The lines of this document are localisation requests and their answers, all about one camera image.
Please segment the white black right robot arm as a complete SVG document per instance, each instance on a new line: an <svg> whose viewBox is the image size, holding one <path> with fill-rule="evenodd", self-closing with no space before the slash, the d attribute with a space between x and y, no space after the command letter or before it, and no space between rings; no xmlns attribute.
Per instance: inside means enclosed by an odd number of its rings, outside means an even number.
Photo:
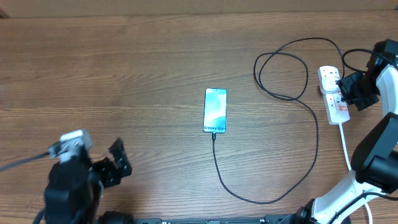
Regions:
<svg viewBox="0 0 398 224"><path fill-rule="evenodd" d="M312 199L281 223L350 223L349 216L369 201L392 200L397 190L397 42L386 39L369 51L367 70L343 77L334 67L318 69L328 121L341 126L348 106L359 111L383 102L383 118L357 145L348 174L327 194Z"/></svg>

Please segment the blue Galaxy smartphone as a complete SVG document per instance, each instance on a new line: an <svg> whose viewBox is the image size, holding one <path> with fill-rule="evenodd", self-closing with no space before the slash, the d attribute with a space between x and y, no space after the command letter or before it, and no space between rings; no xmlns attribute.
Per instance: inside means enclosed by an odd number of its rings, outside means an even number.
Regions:
<svg viewBox="0 0 398 224"><path fill-rule="evenodd" d="M203 131L205 133L226 132L226 110L227 110L226 89L207 88L205 90Z"/></svg>

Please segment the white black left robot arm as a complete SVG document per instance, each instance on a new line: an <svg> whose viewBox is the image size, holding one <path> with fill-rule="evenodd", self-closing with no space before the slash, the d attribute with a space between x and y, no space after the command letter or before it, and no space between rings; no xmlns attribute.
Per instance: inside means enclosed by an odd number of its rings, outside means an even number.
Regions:
<svg viewBox="0 0 398 224"><path fill-rule="evenodd" d="M122 139L109 147L114 160L104 158L92 162L86 149L66 162L53 165L49 182L44 190L45 208L34 218L34 223L134 223L128 213L107 211L96 218L105 188L121 183L131 175L132 167L124 150Z"/></svg>

